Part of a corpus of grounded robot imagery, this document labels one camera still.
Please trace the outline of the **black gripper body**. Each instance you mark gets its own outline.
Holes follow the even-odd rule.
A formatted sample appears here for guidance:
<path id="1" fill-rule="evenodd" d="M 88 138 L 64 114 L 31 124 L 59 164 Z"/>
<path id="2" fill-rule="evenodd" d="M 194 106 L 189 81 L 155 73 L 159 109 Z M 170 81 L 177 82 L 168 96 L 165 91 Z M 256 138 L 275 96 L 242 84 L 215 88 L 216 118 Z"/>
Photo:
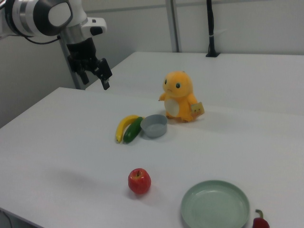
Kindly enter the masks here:
<path id="1" fill-rule="evenodd" d="M 67 59 L 73 72 L 97 69 L 98 59 L 92 38 L 76 44 L 67 44 L 67 49 L 69 51 Z"/>

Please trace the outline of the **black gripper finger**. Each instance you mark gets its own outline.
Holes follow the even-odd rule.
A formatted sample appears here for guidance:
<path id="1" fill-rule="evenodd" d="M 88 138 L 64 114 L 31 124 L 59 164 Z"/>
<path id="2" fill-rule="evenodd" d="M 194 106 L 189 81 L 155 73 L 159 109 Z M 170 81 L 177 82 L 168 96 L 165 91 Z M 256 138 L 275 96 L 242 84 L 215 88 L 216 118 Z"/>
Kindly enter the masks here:
<path id="1" fill-rule="evenodd" d="M 84 85 L 87 85 L 89 83 L 88 76 L 86 74 L 86 70 L 82 65 L 76 66 L 76 73 L 80 76 L 81 81 Z"/>
<path id="2" fill-rule="evenodd" d="M 100 79 L 104 90 L 110 88 L 109 78 L 112 76 L 112 71 L 105 58 L 96 61 L 94 74 Z"/>

